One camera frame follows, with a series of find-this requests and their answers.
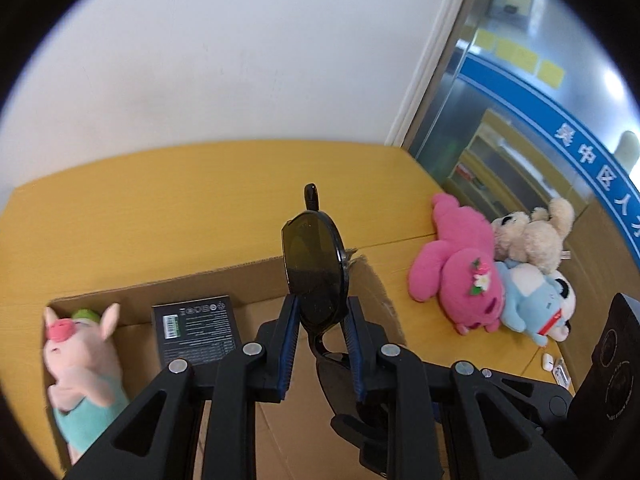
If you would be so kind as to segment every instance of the beige teddy bear plush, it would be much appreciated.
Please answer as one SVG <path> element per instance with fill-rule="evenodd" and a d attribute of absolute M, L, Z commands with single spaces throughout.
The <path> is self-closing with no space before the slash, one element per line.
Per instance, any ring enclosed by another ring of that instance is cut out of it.
<path fill-rule="evenodd" d="M 574 225 L 574 208 L 564 198 L 553 198 L 549 210 L 537 207 L 529 217 L 522 211 L 492 222 L 496 260 L 510 258 L 529 263 L 544 274 L 560 265 L 562 243 Z"/>

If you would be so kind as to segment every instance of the barcode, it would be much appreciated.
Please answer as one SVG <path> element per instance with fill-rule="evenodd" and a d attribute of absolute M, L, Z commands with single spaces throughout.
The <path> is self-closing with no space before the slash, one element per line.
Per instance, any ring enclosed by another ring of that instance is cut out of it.
<path fill-rule="evenodd" d="M 178 315 L 162 316 L 162 324 L 164 325 L 164 338 L 173 339 L 180 337 L 180 326 L 178 325 Z"/>

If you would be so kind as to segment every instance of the black product box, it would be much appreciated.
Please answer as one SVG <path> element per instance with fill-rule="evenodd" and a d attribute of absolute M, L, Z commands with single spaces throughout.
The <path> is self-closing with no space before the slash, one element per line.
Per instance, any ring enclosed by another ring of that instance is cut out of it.
<path fill-rule="evenodd" d="M 216 361 L 241 343 L 228 296 L 155 305 L 153 313 L 162 366 L 178 358 L 193 366 Z"/>

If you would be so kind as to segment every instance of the sunglasses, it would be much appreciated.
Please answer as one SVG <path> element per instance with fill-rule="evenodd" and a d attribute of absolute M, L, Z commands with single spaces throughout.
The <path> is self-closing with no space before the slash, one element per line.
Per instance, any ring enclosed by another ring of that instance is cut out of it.
<path fill-rule="evenodd" d="M 348 313 L 348 256 L 331 218 L 318 210 L 315 186 L 305 188 L 307 211 L 282 229 L 282 253 L 289 292 L 296 296 L 300 324 L 316 358 L 316 372 L 324 396 L 334 412 L 331 427 L 361 449 L 361 462 L 376 472 L 386 471 L 388 407 L 358 401 L 350 356 L 328 351 L 326 333 L 343 324 Z"/>

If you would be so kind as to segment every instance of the metal screw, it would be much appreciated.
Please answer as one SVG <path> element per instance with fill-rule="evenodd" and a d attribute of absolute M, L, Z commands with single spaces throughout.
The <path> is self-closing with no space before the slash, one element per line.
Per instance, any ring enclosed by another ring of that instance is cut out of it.
<path fill-rule="evenodd" d="M 460 375 L 471 375 L 474 372 L 474 366 L 468 361 L 459 361 L 456 363 L 456 371 Z"/>
<path fill-rule="evenodd" d="M 380 351 L 382 352 L 382 355 L 386 355 L 387 357 L 398 357 L 400 355 L 400 347 L 393 343 L 382 345 Z"/>
<path fill-rule="evenodd" d="M 169 371 L 172 374 L 181 374 L 187 369 L 187 361 L 184 359 L 174 359 L 169 363 Z"/>
<path fill-rule="evenodd" d="M 258 355 L 262 352 L 262 345 L 260 343 L 247 343 L 242 347 L 242 351 L 247 355 Z"/>

